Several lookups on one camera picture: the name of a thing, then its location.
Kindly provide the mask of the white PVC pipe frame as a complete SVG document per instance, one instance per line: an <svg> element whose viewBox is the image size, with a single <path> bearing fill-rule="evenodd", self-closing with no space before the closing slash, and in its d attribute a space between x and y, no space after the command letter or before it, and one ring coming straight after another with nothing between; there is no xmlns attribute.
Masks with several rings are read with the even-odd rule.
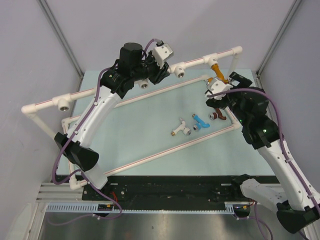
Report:
<svg viewBox="0 0 320 240"><path fill-rule="evenodd" d="M197 59L193 59L190 61L183 61L183 62L179 62L179 63L175 63L173 65L169 65L168 68L168 72L170 73L170 75L175 75L177 78L182 78L185 75L185 70L194 66L198 66L198 65L212 65L214 63L218 64L219 59L222 58L226 58L226 57L232 57L232 62L230 65L230 70L233 71L238 63L238 59L239 56L241 55L243 49L241 46L236 46L233 47L229 50L223 51L223 52L219 52L219 53L211 53L205 56L202 56L200 58ZM150 97L154 97L157 96L159 94L162 93L166 93L169 92L171 90L175 90L177 88L181 88L199 81L205 81L207 84L207 80L209 79L209 77L207 77L206 75L202 75L200 77L191 79L191 80L187 80L187 81L183 81L180 83L177 83L175 85L171 85L165 88L161 88L152 92L148 92L146 94L140 95L140 96L136 96L130 99L121 99L120 102L114 107L122 107L128 104L132 104L134 102L137 101L141 101ZM147 86L149 83L151 83L148 79L146 80L140 80L135 82L135 84L139 84L140 87L143 86ZM40 119L38 117L38 111L43 110L43 109L47 109L53 106L56 106L59 108L60 111L66 111L69 108L69 104L71 102L77 101L79 99L88 97L88 96L93 96L93 99L96 96L96 90L97 90L97 85L94 88L91 89L87 89L84 91L78 91L75 93L67 93L67 94L63 94L63 95L59 95L56 96L50 100L47 101L43 101L40 103L32 103L32 104L28 104L28 105L24 105L21 108L21 112L26 115L28 118L32 119L48 136L50 136L53 140L55 140L55 136L56 132L54 132L50 127L48 127L42 119ZM81 115L79 115L78 117L74 117L72 118L72 122L73 122L73 127L75 125L75 123L78 121L78 119L81 117ZM64 127L64 134L66 134L71 128L73 127ZM86 179L83 178L83 175L81 174L81 172L78 171L78 167L69 162L68 160L68 165L69 165L69 175L65 178L65 181L67 183L69 183L69 186L72 190L76 190L79 189L80 187L83 187L87 184L89 184Z"/></svg>

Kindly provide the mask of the orange water faucet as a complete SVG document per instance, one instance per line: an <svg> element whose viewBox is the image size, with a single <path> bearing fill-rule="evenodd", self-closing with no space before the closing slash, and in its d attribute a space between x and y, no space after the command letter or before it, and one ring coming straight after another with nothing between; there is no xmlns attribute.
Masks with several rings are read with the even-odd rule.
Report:
<svg viewBox="0 0 320 240"><path fill-rule="evenodd" d="M220 70L218 63L213 63L210 65L210 68L215 72L216 77L219 78L224 84L228 84L229 80L225 78L223 73Z"/></svg>

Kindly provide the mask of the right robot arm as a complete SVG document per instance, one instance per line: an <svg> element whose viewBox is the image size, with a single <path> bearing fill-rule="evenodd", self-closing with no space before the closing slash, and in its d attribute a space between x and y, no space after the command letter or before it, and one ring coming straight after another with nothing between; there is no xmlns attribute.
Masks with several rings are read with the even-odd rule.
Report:
<svg viewBox="0 0 320 240"><path fill-rule="evenodd" d="M273 101L252 81L232 72L229 78L237 85L224 83L218 77L206 81L206 105L230 110L242 126L242 135L268 163L284 190L279 194L253 177L243 174L230 188L231 196L242 201L255 200L276 214L280 224L291 234L320 218L320 194L299 168L282 132L281 118L273 121L267 108Z"/></svg>

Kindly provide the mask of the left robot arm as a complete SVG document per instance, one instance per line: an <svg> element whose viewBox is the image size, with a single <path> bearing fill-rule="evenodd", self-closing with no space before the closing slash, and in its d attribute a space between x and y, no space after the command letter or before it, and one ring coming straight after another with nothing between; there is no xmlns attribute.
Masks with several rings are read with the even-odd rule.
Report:
<svg viewBox="0 0 320 240"><path fill-rule="evenodd" d="M52 170L54 184L59 184L56 171L61 156L65 156L92 185L93 194L98 199L105 200L110 196L111 188L106 184L108 178L98 164L99 154L90 148L93 138L106 116L135 82L149 80L156 85L169 76L166 60L172 56L173 50L162 41L158 41L151 51L135 42L121 47L113 66L103 69L98 75L95 97L74 127L65 134L58 132L54 137L60 149Z"/></svg>

